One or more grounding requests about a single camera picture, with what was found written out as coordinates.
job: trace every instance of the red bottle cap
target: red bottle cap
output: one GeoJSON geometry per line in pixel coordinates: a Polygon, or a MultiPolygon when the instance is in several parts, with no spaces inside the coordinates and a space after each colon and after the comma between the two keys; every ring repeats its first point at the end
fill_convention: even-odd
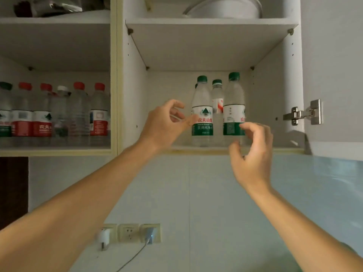
{"type": "Polygon", "coordinates": [[[53,89],[52,85],[51,84],[45,84],[45,83],[41,83],[40,84],[40,90],[42,91],[48,91],[48,92],[51,92],[53,89]]]}
{"type": "Polygon", "coordinates": [[[84,90],[85,89],[85,85],[84,83],[82,82],[75,82],[73,84],[73,87],[76,89],[76,90],[84,90]]]}
{"type": "Polygon", "coordinates": [[[27,91],[31,91],[32,90],[32,84],[30,83],[26,83],[26,82],[20,82],[19,83],[19,89],[24,89],[24,90],[27,90],[27,91]]]}
{"type": "Polygon", "coordinates": [[[103,83],[96,83],[94,85],[94,88],[96,89],[96,91],[105,91],[105,84],[103,83]]]}

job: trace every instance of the person's left arm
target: person's left arm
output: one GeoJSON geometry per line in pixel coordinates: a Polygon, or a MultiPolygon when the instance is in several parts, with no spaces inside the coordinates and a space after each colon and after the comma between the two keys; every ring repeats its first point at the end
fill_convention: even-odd
{"type": "Polygon", "coordinates": [[[68,271],[140,169],[196,123],[196,115],[185,119],[176,108],[184,104],[157,107],[137,143],[0,231],[0,271],[68,271]]]}

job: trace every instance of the person's right arm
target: person's right arm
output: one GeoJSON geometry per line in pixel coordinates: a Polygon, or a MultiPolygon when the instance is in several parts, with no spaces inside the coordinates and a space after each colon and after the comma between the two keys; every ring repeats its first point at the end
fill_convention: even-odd
{"type": "Polygon", "coordinates": [[[270,184],[273,135],[270,128],[241,124],[253,140],[242,157],[238,142],[229,147],[234,175],[275,227],[304,272],[361,272],[363,258],[343,247],[295,207],[270,184]]]}

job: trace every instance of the power outlet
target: power outlet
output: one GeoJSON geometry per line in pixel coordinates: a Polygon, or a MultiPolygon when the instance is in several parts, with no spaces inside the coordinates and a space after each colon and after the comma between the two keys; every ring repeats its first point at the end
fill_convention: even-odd
{"type": "Polygon", "coordinates": [[[138,224],[120,224],[118,226],[118,240],[121,243],[138,243],[139,242],[139,225],[138,224]]]}
{"type": "Polygon", "coordinates": [[[145,243],[146,238],[146,230],[148,228],[155,227],[157,229],[157,233],[154,237],[153,243],[161,243],[161,227],[160,224],[143,224],[140,226],[140,242],[145,243]]]}
{"type": "Polygon", "coordinates": [[[110,243],[117,243],[117,224],[106,223],[103,225],[104,229],[110,229],[110,243]]]}

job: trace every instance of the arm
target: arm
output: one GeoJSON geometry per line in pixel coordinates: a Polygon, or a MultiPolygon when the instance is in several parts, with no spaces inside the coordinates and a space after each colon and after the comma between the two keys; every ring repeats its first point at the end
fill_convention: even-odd
{"type": "Polygon", "coordinates": [[[246,157],[241,156],[238,142],[229,147],[234,175],[275,227],[303,271],[363,271],[361,257],[343,247],[271,187],[270,128],[255,123],[241,124],[241,128],[253,139],[253,144],[246,157]]]}
{"type": "Polygon", "coordinates": [[[184,105],[157,107],[136,144],[0,231],[0,271],[68,271],[140,169],[196,122],[175,107],[184,105]]]}

